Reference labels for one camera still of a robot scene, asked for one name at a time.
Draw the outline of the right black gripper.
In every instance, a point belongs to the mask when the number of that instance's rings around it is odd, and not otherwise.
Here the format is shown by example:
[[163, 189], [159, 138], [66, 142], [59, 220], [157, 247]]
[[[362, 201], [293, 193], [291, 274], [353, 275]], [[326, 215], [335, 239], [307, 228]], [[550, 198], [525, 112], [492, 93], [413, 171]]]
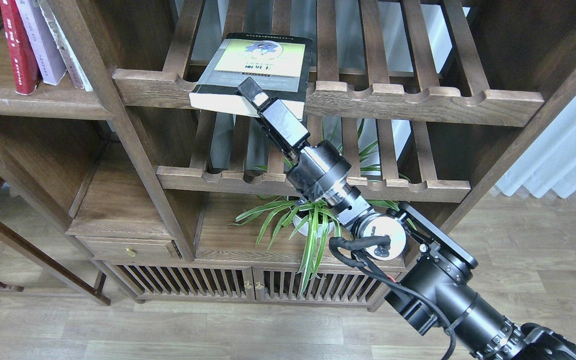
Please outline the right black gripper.
[[262, 129], [283, 155], [294, 163], [286, 178], [307, 201], [323, 199], [343, 226], [353, 226], [373, 213], [361, 192], [346, 178], [350, 163], [329, 141], [311, 146], [310, 132], [279, 99], [270, 96], [252, 77], [237, 87], [245, 99], [243, 113], [258, 113]]

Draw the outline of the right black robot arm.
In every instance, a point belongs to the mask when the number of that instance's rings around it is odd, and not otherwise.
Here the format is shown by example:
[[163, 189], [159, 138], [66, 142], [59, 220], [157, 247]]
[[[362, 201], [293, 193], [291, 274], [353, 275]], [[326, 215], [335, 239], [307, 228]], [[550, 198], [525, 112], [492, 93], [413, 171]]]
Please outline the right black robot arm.
[[409, 203], [381, 213], [350, 186], [349, 162], [328, 141], [311, 146], [308, 130], [284, 101], [248, 77], [238, 92], [256, 110], [266, 135], [294, 162], [288, 180], [301, 202], [325, 201], [352, 239], [329, 250], [349, 267], [389, 287], [387, 302], [419, 334], [439, 327], [478, 360], [576, 360], [576, 344], [546, 326], [517, 325], [468, 286], [477, 260]]

